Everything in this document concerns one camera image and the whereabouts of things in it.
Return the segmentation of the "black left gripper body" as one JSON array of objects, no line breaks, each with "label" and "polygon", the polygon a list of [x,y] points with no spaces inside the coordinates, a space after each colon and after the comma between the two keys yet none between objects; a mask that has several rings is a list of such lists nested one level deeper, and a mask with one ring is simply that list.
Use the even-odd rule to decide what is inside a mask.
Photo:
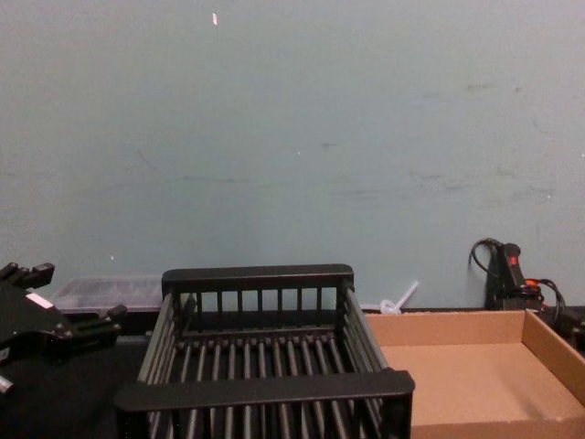
[{"label": "black left gripper body", "polygon": [[1,363],[64,356],[74,328],[48,300],[1,283]]}]

